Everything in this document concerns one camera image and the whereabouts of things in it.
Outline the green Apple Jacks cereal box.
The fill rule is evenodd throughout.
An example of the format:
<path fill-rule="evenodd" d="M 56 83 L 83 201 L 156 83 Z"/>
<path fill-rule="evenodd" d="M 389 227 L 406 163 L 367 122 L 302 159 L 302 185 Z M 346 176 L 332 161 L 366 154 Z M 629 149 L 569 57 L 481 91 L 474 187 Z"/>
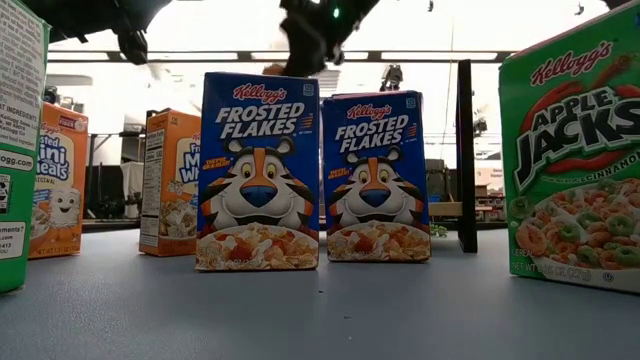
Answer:
<path fill-rule="evenodd" d="M 499 70 L 512 274 L 640 294 L 640 0 Z"/>
<path fill-rule="evenodd" d="M 0 294 L 25 284 L 50 26 L 0 0 Z"/>

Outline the black ceiling spotlight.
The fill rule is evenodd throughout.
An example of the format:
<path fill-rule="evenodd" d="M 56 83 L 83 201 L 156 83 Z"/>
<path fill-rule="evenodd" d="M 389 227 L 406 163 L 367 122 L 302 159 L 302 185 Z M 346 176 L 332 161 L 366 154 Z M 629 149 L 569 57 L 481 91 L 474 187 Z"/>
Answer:
<path fill-rule="evenodd" d="M 403 72 L 399 64 L 389 64 L 386 66 L 381 77 L 380 92 L 398 91 L 403 81 Z"/>

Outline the white cloth covered table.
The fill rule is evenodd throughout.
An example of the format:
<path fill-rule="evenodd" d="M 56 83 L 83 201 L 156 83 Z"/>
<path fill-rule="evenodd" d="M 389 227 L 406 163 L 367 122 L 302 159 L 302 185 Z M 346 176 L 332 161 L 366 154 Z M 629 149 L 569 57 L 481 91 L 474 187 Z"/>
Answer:
<path fill-rule="evenodd" d="M 124 217 L 138 218 L 142 206 L 144 164 L 126 162 L 120 165 L 123 175 Z"/>

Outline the brown cardboard box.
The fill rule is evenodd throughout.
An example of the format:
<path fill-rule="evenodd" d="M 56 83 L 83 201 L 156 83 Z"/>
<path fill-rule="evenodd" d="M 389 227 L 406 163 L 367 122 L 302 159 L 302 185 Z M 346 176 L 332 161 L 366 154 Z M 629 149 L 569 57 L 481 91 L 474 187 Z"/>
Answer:
<path fill-rule="evenodd" d="M 501 168 L 476 168 L 475 185 L 484 186 L 488 194 L 504 194 L 504 174 Z"/>

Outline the long ceiling light fixture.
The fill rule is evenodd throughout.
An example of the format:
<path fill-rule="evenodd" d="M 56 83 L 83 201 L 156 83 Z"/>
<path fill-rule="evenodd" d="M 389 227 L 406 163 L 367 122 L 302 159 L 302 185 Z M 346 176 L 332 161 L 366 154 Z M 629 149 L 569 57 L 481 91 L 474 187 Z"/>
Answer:
<path fill-rule="evenodd" d="M 513 51 L 380 51 L 349 50 L 343 52 L 343 60 L 354 63 L 448 63 L 470 60 L 472 63 L 499 64 L 508 58 Z M 151 51 L 147 54 L 149 63 L 267 63 L 285 62 L 288 51 Z M 84 63 L 84 62 L 127 62 L 119 51 L 70 51 L 50 50 L 50 62 Z"/>

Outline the blue Frosted Flakes cereal box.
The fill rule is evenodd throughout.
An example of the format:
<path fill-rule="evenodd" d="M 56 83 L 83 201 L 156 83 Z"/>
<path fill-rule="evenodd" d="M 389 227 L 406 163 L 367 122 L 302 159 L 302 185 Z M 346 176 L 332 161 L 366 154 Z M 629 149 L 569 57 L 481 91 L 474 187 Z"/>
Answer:
<path fill-rule="evenodd" d="M 327 256 L 335 262 L 431 257 L 423 96 L 334 95 L 322 103 Z"/>
<path fill-rule="evenodd" d="M 197 271 L 317 267 L 319 127 L 315 79 L 205 75 Z"/>

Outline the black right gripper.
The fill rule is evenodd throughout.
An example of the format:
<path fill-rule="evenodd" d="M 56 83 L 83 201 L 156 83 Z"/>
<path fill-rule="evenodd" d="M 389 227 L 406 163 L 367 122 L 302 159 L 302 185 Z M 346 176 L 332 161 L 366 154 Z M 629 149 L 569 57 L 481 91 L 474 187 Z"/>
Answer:
<path fill-rule="evenodd" d="M 289 57 L 283 69 L 288 77 L 314 76 L 326 69 L 326 63 L 345 61 L 344 42 L 358 31 L 366 15 L 339 16 L 321 20 L 289 14 L 280 22 L 289 45 Z"/>

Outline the black table frame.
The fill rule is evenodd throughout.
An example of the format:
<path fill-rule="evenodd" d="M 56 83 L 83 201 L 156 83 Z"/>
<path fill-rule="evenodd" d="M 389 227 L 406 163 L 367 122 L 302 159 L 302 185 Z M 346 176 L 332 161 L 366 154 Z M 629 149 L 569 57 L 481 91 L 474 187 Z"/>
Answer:
<path fill-rule="evenodd" d="M 497 230 L 506 229 L 506 222 L 477 222 L 476 230 Z M 82 224 L 83 233 L 121 231 L 139 229 L 140 221 L 137 219 L 85 219 Z"/>

